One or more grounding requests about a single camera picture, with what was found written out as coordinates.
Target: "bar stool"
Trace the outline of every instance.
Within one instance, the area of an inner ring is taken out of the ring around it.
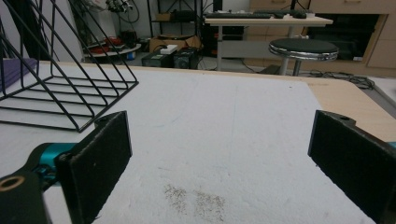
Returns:
[[[316,39],[283,38],[270,42],[269,50],[283,58],[295,59],[293,75],[298,76],[301,61],[333,61],[338,48],[329,42]]]

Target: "shelf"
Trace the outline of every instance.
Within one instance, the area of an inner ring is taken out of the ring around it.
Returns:
[[[134,52],[135,50],[140,49],[141,47],[142,47],[141,44],[136,44],[136,47],[134,47],[132,49],[124,49],[122,51],[119,51],[119,54],[126,54],[126,53],[129,53],[129,52]],[[117,55],[116,51],[109,51],[107,53],[100,53],[100,54],[93,53],[92,57],[99,58],[99,57],[106,57],[106,56],[110,57],[110,56],[115,56],[115,55]],[[90,55],[89,54],[84,54],[84,57],[90,57]]]
[[[193,23],[195,25],[195,35],[198,34],[198,28],[201,27],[201,25],[199,24],[200,21],[198,20],[198,15],[202,15],[203,14],[203,9],[202,9],[202,0],[168,0],[169,3],[172,3],[171,6],[166,9],[163,10],[161,3],[163,3],[163,1],[157,0],[157,9],[158,9],[158,13],[162,13],[162,12],[170,12],[172,10],[172,8],[177,7],[177,3],[178,3],[178,9],[177,10],[183,10],[182,8],[182,3],[184,4],[183,6],[187,6],[189,8],[189,10],[194,11],[195,15],[197,15],[195,17],[195,19],[193,21],[156,21],[152,19],[152,15],[151,15],[151,6],[150,6],[150,0],[147,0],[147,4],[148,4],[148,19],[149,19],[149,28],[150,28],[150,33],[151,33],[151,37],[154,37],[154,33],[153,33],[153,27],[152,27],[152,23],[158,23],[160,26],[160,34],[163,34],[163,23],[180,23],[180,34],[183,35],[183,27],[182,27],[182,23]],[[200,1],[200,11],[198,11],[198,1]]]

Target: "desk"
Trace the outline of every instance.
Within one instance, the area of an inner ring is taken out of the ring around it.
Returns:
[[[238,57],[238,58],[263,58],[271,57],[268,50],[268,43],[259,41],[223,41],[222,27],[223,26],[287,26],[289,27],[288,37],[293,37],[294,27],[296,26],[325,26],[332,24],[331,20],[322,19],[319,17],[307,19],[294,19],[291,16],[285,16],[284,19],[251,19],[251,20],[236,20],[236,19],[205,19],[205,23],[212,26],[219,27],[218,38],[218,70],[221,70],[222,57]],[[285,75],[288,65],[288,59],[282,60],[280,74]]]
[[[107,113],[128,111],[134,155],[95,223],[373,223],[307,156],[318,108],[396,139],[396,120],[354,85],[133,70],[140,84]],[[20,168],[37,145],[77,142],[92,129],[0,124],[0,176]],[[53,223],[68,223],[61,189],[50,188],[45,199]]]

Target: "metal wire frame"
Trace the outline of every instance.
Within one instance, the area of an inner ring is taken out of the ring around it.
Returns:
[[[50,3],[48,1],[45,2],[46,7],[48,7],[49,4],[51,7],[51,16],[49,18],[43,14],[43,0],[40,0],[39,2],[33,2],[31,0],[24,1],[24,3],[28,4],[35,13],[35,21],[40,27],[40,34],[36,34],[34,31],[32,31],[31,27],[26,24],[26,19],[23,17],[23,15],[19,15],[17,11],[10,5],[9,1],[11,0],[3,1],[13,16],[14,21],[18,21],[18,24],[16,25],[19,25],[21,28],[21,39],[20,49],[17,50],[8,41],[5,34],[0,34],[1,41],[4,43],[0,46],[0,78],[2,87],[2,96],[0,95],[0,113],[1,111],[15,111],[22,113],[24,118],[23,120],[15,120],[0,116],[1,123],[82,132],[138,84],[134,73],[118,51],[116,51],[117,56],[119,60],[122,61],[122,64],[125,65],[124,67],[126,68],[127,74],[125,74],[125,70],[121,72],[121,70],[114,64],[113,60],[110,59],[110,56],[105,51],[104,53],[106,58],[112,65],[111,76],[107,73],[108,69],[106,70],[101,64],[96,62],[93,55],[90,53],[88,46],[78,36],[78,32],[74,29],[73,24],[62,13],[55,0],[50,0]],[[68,0],[68,2],[72,8],[76,9],[76,6],[74,6],[74,3],[71,0]],[[92,20],[95,21],[91,12],[87,8],[86,10]],[[82,19],[84,25],[87,27],[87,30],[89,30],[90,34],[93,36],[96,44],[104,49],[100,41],[95,37],[92,30],[89,28],[90,26],[83,20],[83,16],[80,13],[78,13],[77,16]],[[88,54],[88,57],[92,59],[94,62],[94,68],[96,68],[94,70],[94,74],[92,73],[92,67],[90,66],[90,70],[87,69],[86,66],[83,66],[57,33],[55,30],[55,24],[57,20],[63,20],[65,22],[67,28],[70,30],[70,35],[73,35],[78,39],[80,45]],[[108,38],[104,30],[96,21],[95,25],[103,33],[104,37]],[[37,58],[37,63],[35,68],[29,65],[29,63],[24,59],[24,49],[22,42],[24,35],[29,35],[32,37],[37,45],[38,51],[37,55],[35,56]],[[40,35],[45,37],[46,45],[43,45],[43,41],[40,40]],[[54,44],[56,41],[60,43],[60,45],[63,47],[63,50],[66,51],[71,57],[73,65],[78,68],[77,74],[66,74],[64,67],[54,59]],[[4,48],[11,50],[16,58],[20,60],[20,80],[18,83],[14,83],[12,85],[13,89],[11,91],[6,89],[6,77],[4,69],[5,55],[3,55]],[[49,62],[40,62],[40,58],[49,58]],[[43,64],[49,64],[49,72],[40,71]],[[26,68],[29,71],[29,76],[34,78],[33,83],[26,83],[25,76],[22,73],[23,68]],[[37,97],[37,95],[40,94],[44,94],[46,97]],[[34,104],[43,103],[50,104],[52,109],[37,109],[32,107]],[[74,108],[73,110],[77,108],[78,112],[73,112],[70,110],[70,106]],[[29,116],[36,117],[37,115],[42,116],[43,118],[46,116],[54,116],[57,118],[59,116],[62,118],[67,118],[70,123],[67,125],[60,123],[41,124],[36,123],[34,120],[29,120]]]

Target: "electronic equipment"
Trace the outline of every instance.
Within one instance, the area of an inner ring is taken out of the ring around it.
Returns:
[[[176,21],[195,21],[197,16],[192,10],[174,10],[173,14]]]
[[[198,50],[196,48],[185,48],[174,55],[175,68],[197,69]]]
[[[0,223],[52,223],[43,193],[58,182],[72,222],[94,222],[131,156],[126,111],[99,118],[79,143],[39,145],[0,178]]]
[[[136,47],[137,43],[137,35],[136,31],[128,30],[128,31],[122,31],[121,32],[121,39],[128,48],[132,49]]]
[[[156,50],[149,55],[142,58],[142,65],[145,67],[166,67],[173,68],[174,60],[173,56],[176,52],[172,54],[161,54],[160,50]]]
[[[295,14],[307,14],[314,13],[311,9],[257,9],[253,11],[253,14],[290,14],[291,16]]]
[[[209,13],[206,14],[208,19],[270,19],[268,13]]]

